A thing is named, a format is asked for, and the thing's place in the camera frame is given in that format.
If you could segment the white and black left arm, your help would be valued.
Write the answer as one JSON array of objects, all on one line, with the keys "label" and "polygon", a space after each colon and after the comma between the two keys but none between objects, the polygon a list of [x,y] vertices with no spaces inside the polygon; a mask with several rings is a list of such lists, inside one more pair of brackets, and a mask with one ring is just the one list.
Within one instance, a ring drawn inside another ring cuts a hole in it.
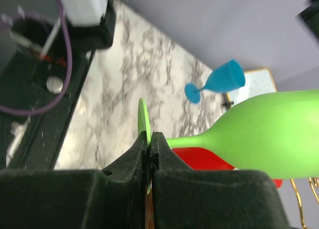
[{"label": "white and black left arm", "polygon": [[113,0],[60,0],[71,46],[79,52],[113,45],[116,14]]}]

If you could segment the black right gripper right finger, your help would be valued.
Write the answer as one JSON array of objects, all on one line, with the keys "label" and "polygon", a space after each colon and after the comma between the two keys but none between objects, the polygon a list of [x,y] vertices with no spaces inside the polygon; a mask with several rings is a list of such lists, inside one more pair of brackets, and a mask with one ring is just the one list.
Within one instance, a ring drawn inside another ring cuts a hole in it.
[{"label": "black right gripper right finger", "polygon": [[195,171],[151,139],[150,164],[157,229],[288,229],[275,184],[261,171]]}]

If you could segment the blue wine glass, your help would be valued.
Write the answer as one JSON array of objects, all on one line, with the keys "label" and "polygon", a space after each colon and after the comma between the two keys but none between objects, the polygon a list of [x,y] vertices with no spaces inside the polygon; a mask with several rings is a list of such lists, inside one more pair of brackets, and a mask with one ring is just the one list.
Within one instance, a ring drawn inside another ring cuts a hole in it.
[{"label": "blue wine glass", "polygon": [[245,83],[243,68],[237,61],[230,60],[213,70],[201,88],[194,83],[188,83],[184,87],[184,92],[191,103],[197,104],[200,102],[200,92],[203,90],[224,94],[245,86]]}]

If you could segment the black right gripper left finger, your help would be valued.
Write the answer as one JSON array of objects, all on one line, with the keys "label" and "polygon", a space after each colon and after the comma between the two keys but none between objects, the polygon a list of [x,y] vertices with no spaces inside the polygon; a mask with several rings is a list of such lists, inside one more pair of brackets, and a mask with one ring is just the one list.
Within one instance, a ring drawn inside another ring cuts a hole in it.
[{"label": "black right gripper left finger", "polygon": [[147,136],[102,170],[3,170],[3,229],[143,229]]}]

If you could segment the green wine glass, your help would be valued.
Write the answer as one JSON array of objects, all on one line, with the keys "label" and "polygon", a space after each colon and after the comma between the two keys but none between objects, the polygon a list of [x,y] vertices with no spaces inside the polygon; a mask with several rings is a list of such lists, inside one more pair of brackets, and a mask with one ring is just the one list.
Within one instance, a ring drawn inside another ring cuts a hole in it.
[{"label": "green wine glass", "polygon": [[319,92],[258,95],[236,104],[207,131],[165,138],[171,148],[207,149],[240,170],[259,170],[272,179],[319,174]]}]

